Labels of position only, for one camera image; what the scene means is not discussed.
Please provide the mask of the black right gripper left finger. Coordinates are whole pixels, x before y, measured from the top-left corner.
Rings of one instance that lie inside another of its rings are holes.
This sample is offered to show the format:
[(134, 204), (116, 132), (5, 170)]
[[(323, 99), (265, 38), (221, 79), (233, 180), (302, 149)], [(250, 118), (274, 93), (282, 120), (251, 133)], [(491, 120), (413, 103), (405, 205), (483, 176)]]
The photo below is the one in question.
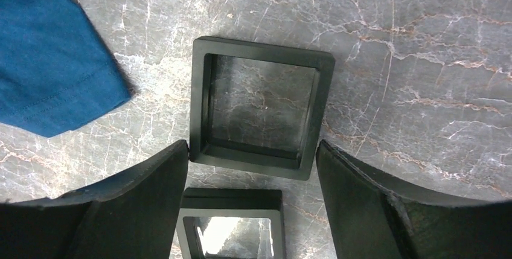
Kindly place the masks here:
[(188, 172), (178, 140), (55, 199), (1, 204), (2, 258), (168, 258)]

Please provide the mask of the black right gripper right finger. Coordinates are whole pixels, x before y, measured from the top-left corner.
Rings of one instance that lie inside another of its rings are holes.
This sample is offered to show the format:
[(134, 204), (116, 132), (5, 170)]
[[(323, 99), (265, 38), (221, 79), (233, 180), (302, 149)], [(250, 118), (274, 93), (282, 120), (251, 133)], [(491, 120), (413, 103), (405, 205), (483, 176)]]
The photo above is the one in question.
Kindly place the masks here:
[(430, 190), (321, 141), (316, 165), (338, 258), (510, 258), (511, 201)]

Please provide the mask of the blue Mickey Mouse t-shirt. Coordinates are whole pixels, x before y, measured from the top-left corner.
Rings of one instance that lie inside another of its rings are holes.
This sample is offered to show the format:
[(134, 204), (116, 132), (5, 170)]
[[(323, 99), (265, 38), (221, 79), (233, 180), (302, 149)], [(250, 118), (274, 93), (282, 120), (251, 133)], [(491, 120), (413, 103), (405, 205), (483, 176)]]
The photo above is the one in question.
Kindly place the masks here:
[(105, 43), (74, 0), (1, 0), (1, 123), (47, 138), (131, 99)]

